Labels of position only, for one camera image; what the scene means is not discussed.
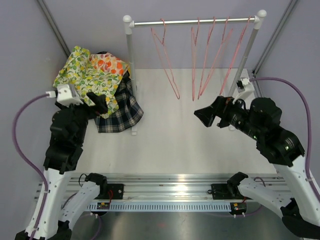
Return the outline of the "navy white plaid skirt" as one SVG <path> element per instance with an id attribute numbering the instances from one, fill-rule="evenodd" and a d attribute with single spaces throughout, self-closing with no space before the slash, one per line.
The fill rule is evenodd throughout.
<path id="1" fill-rule="evenodd" d="M 96 54 L 105 54 L 107 51 L 101 51 Z M 112 113 L 108 118 L 97 117 L 95 125 L 99 133 L 120 133 L 134 127 L 143 117 L 144 111 L 138 104 L 133 94 L 132 80 L 130 79 L 131 70 L 123 75 L 117 75 L 121 79 L 118 87 L 115 88 L 115 100 L 118 104 L 118 110 Z"/>

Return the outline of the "orange floral skirt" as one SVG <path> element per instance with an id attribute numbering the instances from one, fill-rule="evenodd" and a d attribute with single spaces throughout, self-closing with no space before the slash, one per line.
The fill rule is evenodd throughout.
<path id="1" fill-rule="evenodd" d="M 108 52 L 91 54 L 89 60 L 95 69 L 115 75 L 123 76 L 130 69 L 126 62 Z"/>

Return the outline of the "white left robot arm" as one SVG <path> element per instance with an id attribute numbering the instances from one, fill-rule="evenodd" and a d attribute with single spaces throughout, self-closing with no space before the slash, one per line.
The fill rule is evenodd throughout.
<path id="1" fill-rule="evenodd" d="M 15 235 L 17 240 L 69 240 L 73 228 L 89 203 L 107 196 L 107 178 L 90 173 L 80 190 L 62 206 L 67 185 L 83 152 L 89 120 L 108 111 L 104 95 L 86 94 L 93 102 L 87 105 L 74 93 L 49 91 L 25 103 L 12 124 L 12 140 L 21 158 L 41 177 L 43 185 L 33 216 L 25 230 Z M 22 112 L 42 98 L 56 98 L 60 109 L 52 117 L 49 147 L 45 153 L 44 170 L 35 166 L 22 152 L 17 140 L 17 123 Z"/>

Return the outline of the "lemon print skirt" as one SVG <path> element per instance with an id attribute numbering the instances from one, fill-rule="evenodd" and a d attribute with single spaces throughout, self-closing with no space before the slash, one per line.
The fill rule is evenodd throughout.
<path id="1" fill-rule="evenodd" d="M 119 109 L 115 98 L 116 87 L 120 84 L 120 77 L 112 73 L 95 69 L 90 63 L 92 54 L 88 49 L 75 46 L 69 55 L 64 67 L 59 71 L 53 82 L 53 87 L 73 84 L 84 102 L 89 106 L 95 104 L 87 97 L 88 92 L 96 95 L 104 94 L 108 107 L 108 113 L 101 117 L 106 119 Z"/>

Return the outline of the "pink hanger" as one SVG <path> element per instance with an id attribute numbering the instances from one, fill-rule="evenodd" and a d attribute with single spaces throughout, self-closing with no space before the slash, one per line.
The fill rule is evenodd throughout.
<path id="1" fill-rule="evenodd" d="M 181 98 L 181 95 L 180 95 L 178 85 L 175 81 L 171 61 L 168 56 L 167 46 L 166 46 L 166 42 L 165 42 L 165 40 L 166 40 L 166 23 L 163 18 L 161 18 L 160 21 L 163 24 L 162 37 L 159 37 L 159 35 L 157 34 L 154 27 L 150 28 L 151 35 L 152 35 L 152 39 L 153 39 L 155 49 L 157 51 L 157 55 L 160 60 L 160 64 L 162 66 L 162 69 L 164 70 L 166 78 L 168 79 L 168 82 L 174 92 L 175 97 L 179 100 Z"/>
<path id="2" fill-rule="evenodd" d="M 241 33 L 240 33 L 239 39 L 238 39 L 238 41 L 237 41 L 237 45 L 236 45 L 236 47 L 235 47 L 235 50 L 234 50 L 234 53 L 233 53 L 233 56 L 232 56 L 232 60 L 231 60 L 231 62 L 230 62 L 229 68 L 228 68 L 227 73 L 226 73 L 226 75 L 225 75 L 225 77 L 224 77 L 224 80 L 223 80 L 223 83 L 222 83 L 222 86 L 221 86 L 221 89 L 220 89 L 220 92 L 219 92 L 219 95 L 220 95 L 220 96 L 221 96 L 221 95 L 223 94 L 223 92 L 224 92 L 224 89 L 225 89 L 225 86 L 226 86 L 226 84 L 227 84 L 227 81 L 228 81 L 228 78 L 229 78 L 231 69 L 232 69 L 233 66 L 234 66 L 235 60 L 236 60 L 236 58 L 237 58 L 237 55 L 238 55 L 238 52 L 239 52 L 239 49 L 240 49 L 240 46 L 241 46 L 241 44 L 242 44 L 243 37 L 244 37 L 244 35 L 245 35 L 245 33 L 246 33 L 246 30 L 247 30 L 247 27 L 248 27 L 248 25 L 249 25 L 249 23 L 250 23 L 250 18 L 251 18 L 251 16 L 248 17 L 247 23 L 245 24 L 245 26 L 243 27 L 243 29 L 242 29 L 242 31 L 241 31 Z"/>
<path id="3" fill-rule="evenodd" d="M 198 90 L 198 95 L 197 95 L 197 99 L 198 100 L 201 97 L 201 91 L 202 91 L 202 86 L 203 86 L 203 78 L 204 78 L 204 71 L 205 71 L 206 63 L 207 63 L 207 56 L 208 56 L 208 50 L 209 50 L 209 45 L 210 45 L 210 39 L 211 39 L 212 32 L 214 30 L 215 24 L 216 24 L 216 17 L 214 16 L 212 25 L 209 28 L 208 35 L 207 35 L 205 54 L 204 54 L 204 61 L 203 61 L 203 67 L 202 67 L 202 71 L 201 71 L 201 78 L 200 78 L 200 85 L 199 85 L 199 90 Z"/>
<path id="4" fill-rule="evenodd" d="M 230 19 L 230 17 L 228 16 L 226 18 L 226 20 L 224 21 L 224 27 L 223 27 L 223 33 L 222 33 L 222 37 L 221 37 L 221 42 L 220 42 L 219 48 L 218 48 L 218 50 L 216 52 L 216 55 L 214 57 L 213 63 L 211 65 L 210 69 L 209 69 L 207 77 L 206 77 L 205 81 L 203 81 L 203 83 L 202 83 L 201 96 L 204 93 L 204 91 L 206 90 L 206 88 L 207 88 L 207 86 L 208 86 L 208 84 L 209 84 L 209 82 L 210 82 L 210 80 L 212 78 L 212 75 L 215 72 L 216 66 L 220 62 L 222 56 L 224 55 L 224 51 L 225 51 L 226 47 L 228 46 L 229 39 L 230 39 L 230 37 L 232 35 L 232 32 L 233 32 L 233 29 L 231 29 L 231 30 L 229 30 L 228 33 L 226 33 L 229 19 Z"/>
<path id="5" fill-rule="evenodd" d="M 196 54 L 197 54 L 197 40 L 200 28 L 200 19 L 197 19 L 197 29 L 191 28 L 191 90 L 192 90 L 192 100 L 195 100 L 195 74 L 196 74 Z"/>

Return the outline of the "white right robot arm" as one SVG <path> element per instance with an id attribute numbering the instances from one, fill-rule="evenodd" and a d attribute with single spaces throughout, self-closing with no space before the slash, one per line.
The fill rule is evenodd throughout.
<path id="1" fill-rule="evenodd" d="M 281 127 L 282 110 L 270 98 L 255 98 L 246 109 L 243 99 L 218 96 L 194 115 L 211 127 L 216 117 L 219 128 L 233 126 L 256 142 L 256 149 L 279 171 L 292 196 L 282 196 L 256 183 L 243 172 L 226 182 L 232 198 L 252 199 L 281 218 L 285 227 L 304 239 L 320 238 L 320 201 L 307 181 L 305 150 L 298 137 Z"/>

